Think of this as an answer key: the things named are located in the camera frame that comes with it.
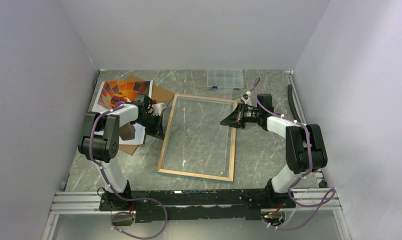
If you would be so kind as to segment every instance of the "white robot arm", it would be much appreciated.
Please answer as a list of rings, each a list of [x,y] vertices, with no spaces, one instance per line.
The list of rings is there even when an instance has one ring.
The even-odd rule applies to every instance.
[[[290,186],[305,173],[310,166],[307,153],[306,133],[292,121],[283,119],[279,116],[270,115],[262,107],[251,106],[250,92],[244,94],[236,109],[220,124],[241,128],[246,123],[257,123],[264,130],[276,133],[285,138],[286,141],[286,165],[279,174],[267,183],[269,188],[276,194],[287,193]],[[258,94],[258,101],[268,111],[274,112],[271,94]],[[325,144],[322,138],[322,132],[317,124],[304,124],[310,135],[310,149],[312,155],[313,172],[324,168],[328,163],[328,157],[325,150]]]
[[[100,174],[105,174],[103,177],[105,194],[111,198],[111,201],[116,200],[115,205],[118,207],[129,204],[129,202],[117,199],[111,186],[120,196],[132,197],[130,184],[123,175],[116,158],[119,150],[119,129],[128,123],[132,125],[138,123],[145,127],[147,135],[163,140],[162,113],[166,107],[164,103],[153,104],[152,99],[148,96],[138,94],[133,102],[117,104],[114,112],[86,113],[78,151],[91,160],[90,146],[92,146],[92,163],[98,168]]]

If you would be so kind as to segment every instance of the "white wall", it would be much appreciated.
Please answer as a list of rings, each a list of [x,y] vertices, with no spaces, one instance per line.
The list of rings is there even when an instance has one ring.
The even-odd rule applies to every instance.
[[[332,0],[294,72],[353,239],[402,239],[402,0]]]
[[[59,1],[0,1],[0,240],[41,239],[94,77]]]
[[[294,69],[329,0],[61,0],[97,69]]]

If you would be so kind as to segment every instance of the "glass pane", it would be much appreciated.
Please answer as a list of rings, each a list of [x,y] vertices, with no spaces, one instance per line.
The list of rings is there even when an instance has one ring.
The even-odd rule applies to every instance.
[[[220,121],[234,104],[186,96],[179,96],[175,104],[162,168],[229,177],[232,128]]]
[[[303,223],[313,211],[296,212],[288,227]],[[163,226],[162,221],[134,223],[120,229],[139,237],[156,234]],[[130,238],[111,230],[110,215],[60,215],[53,240],[129,240]],[[279,231],[266,228],[261,221],[243,218],[199,219],[168,221],[162,234],[156,240],[236,240],[236,239],[303,239],[338,240],[341,239],[332,211],[320,210],[305,227],[295,231]]]

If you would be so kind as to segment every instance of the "black metal base plate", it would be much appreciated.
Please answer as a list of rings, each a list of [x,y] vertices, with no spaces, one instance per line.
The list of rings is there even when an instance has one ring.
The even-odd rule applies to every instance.
[[[230,219],[261,220],[261,209],[295,208],[289,197],[274,201],[262,188],[221,190],[132,191],[133,198],[152,198],[167,206],[168,220]],[[101,201],[100,211],[123,211]],[[136,223],[164,220],[164,211],[154,202],[136,201]]]

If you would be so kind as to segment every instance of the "red wire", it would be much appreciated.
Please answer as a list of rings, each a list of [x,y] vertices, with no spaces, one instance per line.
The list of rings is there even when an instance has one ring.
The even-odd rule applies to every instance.
[[[277,210],[276,210],[276,211],[273,211],[273,212],[271,212],[271,213],[269,213],[269,214],[270,214],[270,215],[275,215],[275,214],[277,214],[277,213],[279,212],[279,210],[282,209],[283,206],[284,206],[284,202],[281,202],[280,205],[279,205],[279,207],[277,208]]]
[[[129,213],[131,213],[134,210],[134,207],[135,207],[135,202],[132,202],[132,206],[129,209]]]

